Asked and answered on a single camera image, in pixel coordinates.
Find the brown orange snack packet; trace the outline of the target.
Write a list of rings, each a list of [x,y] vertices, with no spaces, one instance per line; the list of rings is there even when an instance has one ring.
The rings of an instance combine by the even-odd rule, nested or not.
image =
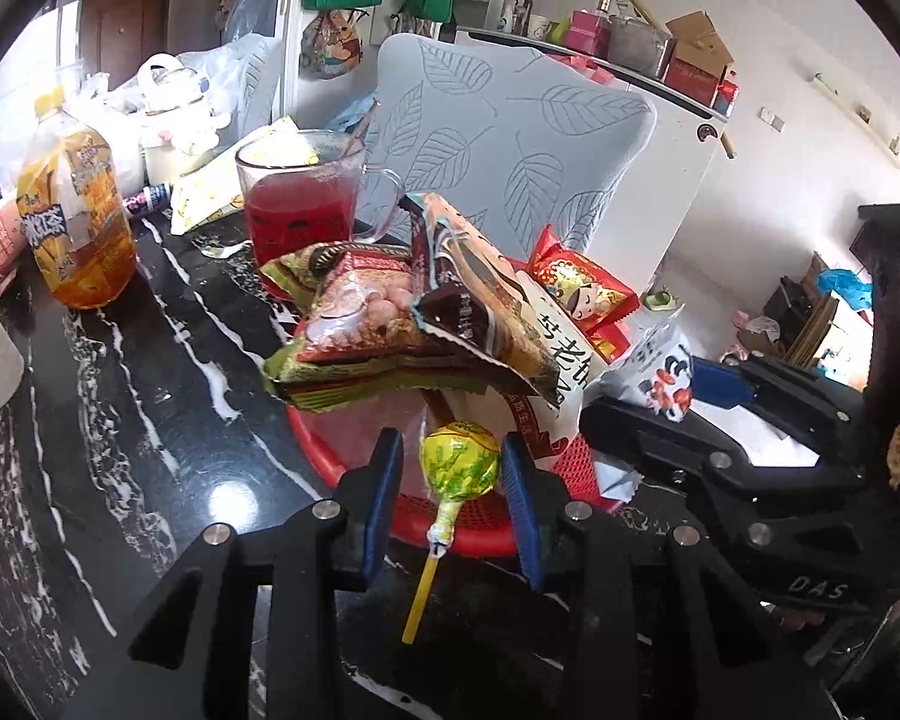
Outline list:
[[[409,218],[419,330],[504,394],[559,405],[559,364],[504,255],[438,193],[406,193],[398,206]]]

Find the red gold candy packet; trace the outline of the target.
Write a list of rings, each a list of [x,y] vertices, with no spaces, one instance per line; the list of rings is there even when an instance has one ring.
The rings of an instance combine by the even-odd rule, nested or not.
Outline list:
[[[587,255],[566,247],[550,224],[539,234],[528,271],[605,361],[628,351],[621,322],[639,309],[639,296]]]

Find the brown door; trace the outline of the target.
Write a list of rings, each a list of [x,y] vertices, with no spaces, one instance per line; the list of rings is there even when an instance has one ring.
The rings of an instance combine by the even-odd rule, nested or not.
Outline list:
[[[107,73],[112,88],[136,75],[144,60],[167,48],[169,0],[80,0],[79,59],[91,75]]]

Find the red plastic basket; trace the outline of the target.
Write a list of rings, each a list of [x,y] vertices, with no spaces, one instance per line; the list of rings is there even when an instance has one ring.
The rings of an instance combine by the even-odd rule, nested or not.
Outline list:
[[[572,496],[616,505],[600,493],[577,429],[583,388],[605,361],[564,310],[540,310],[536,327],[557,366],[554,403],[525,394],[514,371],[464,344],[429,337],[391,302],[313,312],[278,364],[308,461],[338,484],[364,465],[379,429],[397,429],[406,466],[393,535],[465,556],[514,554],[502,500],[507,433],[523,437],[536,466]]]

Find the white red plum drink bag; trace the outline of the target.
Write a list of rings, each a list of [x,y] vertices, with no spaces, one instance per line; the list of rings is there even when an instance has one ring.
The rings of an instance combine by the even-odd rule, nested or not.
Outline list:
[[[559,369],[557,405],[551,406],[536,395],[501,395],[493,387],[482,395],[450,388],[424,390],[427,424],[436,429],[453,421],[473,421],[496,439],[518,431],[525,437],[536,465],[551,470],[577,437],[585,388],[605,371],[606,362],[543,286],[521,270],[517,271],[517,281],[535,311],[536,328]]]

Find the green yellow lollipop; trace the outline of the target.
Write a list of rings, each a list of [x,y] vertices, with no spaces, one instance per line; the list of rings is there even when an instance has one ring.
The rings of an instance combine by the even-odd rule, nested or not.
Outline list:
[[[424,562],[401,642],[413,645],[429,600],[430,587],[443,556],[452,548],[455,528],[466,502],[486,496],[496,486],[500,450],[493,433],[473,421],[455,421],[430,433],[421,444],[421,470],[436,498],[437,512],[427,530]]]

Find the iced tea bottle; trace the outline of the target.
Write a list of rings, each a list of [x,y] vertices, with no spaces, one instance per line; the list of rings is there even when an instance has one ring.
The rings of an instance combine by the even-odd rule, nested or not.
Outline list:
[[[17,179],[17,213],[53,298],[98,309],[123,293],[136,247],[109,142],[64,109],[57,86],[35,101],[37,126]]]

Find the yellow patterned white cloth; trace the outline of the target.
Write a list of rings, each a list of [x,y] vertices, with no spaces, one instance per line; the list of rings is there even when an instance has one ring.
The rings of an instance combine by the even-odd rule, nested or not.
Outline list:
[[[170,232],[183,236],[214,215],[242,208],[244,192],[238,177],[237,154],[250,147],[250,166],[263,169],[315,166],[317,150],[290,117],[258,127],[208,164],[176,181],[170,202]]]

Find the glass mug red drink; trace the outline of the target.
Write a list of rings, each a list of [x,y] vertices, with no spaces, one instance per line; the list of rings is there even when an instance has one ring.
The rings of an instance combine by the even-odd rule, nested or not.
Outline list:
[[[255,262],[327,242],[377,242],[400,213],[403,179],[367,161],[361,138],[279,130],[235,153]]]

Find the green brown snack packet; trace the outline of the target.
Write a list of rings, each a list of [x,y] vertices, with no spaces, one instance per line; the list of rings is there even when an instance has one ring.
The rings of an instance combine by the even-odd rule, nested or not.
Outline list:
[[[313,244],[261,266],[302,318],[261,364],[263,382],[295,410],[326,413],[398,388],[515,388],[502,369],[411,317],[411,252],[404,245]]]

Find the grey leaf chair cover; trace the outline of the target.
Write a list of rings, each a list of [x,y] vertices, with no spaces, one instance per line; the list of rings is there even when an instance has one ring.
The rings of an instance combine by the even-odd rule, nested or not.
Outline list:
[[[660,250],[632,231],[639,160],[656,127],[644,94],[592,82],[528,47],[397,34],[377,55],[368,160],[437,192],[502,254],[543,229],[634,289]]]

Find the white peanut snack packet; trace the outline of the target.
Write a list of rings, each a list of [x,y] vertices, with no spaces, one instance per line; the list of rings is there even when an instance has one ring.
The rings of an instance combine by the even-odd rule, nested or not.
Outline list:
[[[663,317],[629,351],[585,388],[585,405],[599,398],[642,406],[656,416],[681,422],[692,403],[692,355],[679,327],[679,310]],[[592,449],[598,494],[629,502],[640,475],[610,450]]]

